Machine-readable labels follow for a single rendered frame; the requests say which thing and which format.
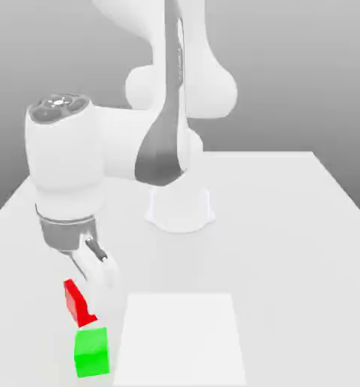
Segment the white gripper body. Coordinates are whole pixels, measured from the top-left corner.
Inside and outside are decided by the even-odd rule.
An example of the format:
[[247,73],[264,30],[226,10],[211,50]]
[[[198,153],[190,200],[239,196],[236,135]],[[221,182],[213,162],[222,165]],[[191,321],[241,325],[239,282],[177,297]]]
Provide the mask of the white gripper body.
[[73,251],[74,262],[92,286],[112,287],[119,277],[119,268],[110,253],[84,247]]

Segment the small red cube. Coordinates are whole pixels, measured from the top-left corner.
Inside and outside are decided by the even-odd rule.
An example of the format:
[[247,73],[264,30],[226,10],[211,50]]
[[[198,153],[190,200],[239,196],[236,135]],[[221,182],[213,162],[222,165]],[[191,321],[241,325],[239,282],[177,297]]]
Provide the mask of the small red cube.
[[64,292],[67,309],[78,327],[84,327],[98,319],[95,314],[89,313],[87,302],[72,279],[64,281]]

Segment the small green cube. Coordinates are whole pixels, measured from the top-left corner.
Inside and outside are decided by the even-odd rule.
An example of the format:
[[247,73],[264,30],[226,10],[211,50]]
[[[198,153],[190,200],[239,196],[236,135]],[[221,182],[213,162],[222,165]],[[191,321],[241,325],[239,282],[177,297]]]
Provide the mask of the small green cube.
[[74,363],[78,378],[110,372],[107,328],[79,330],[74,341]]

